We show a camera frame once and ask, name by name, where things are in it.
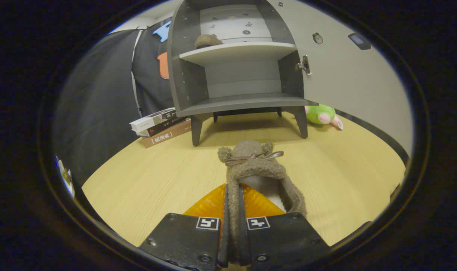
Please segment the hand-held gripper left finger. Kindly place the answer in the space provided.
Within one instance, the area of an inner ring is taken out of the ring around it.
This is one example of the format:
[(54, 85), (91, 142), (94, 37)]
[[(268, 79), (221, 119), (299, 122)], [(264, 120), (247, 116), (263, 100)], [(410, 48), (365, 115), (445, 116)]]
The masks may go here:
[(139, 248), (173, 266), (191, 271), (227, 267), (226, 186), (220, 185), (185, 213), (168, 213)]

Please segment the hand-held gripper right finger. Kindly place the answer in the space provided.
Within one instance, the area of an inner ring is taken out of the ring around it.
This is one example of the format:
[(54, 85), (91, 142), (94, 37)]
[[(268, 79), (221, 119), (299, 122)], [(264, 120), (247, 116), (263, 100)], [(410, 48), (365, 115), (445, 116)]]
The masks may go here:
[(248, 218), (239, 186), (239, 262), (249, 271), (301, 271), (329, 251), (299, 212)]

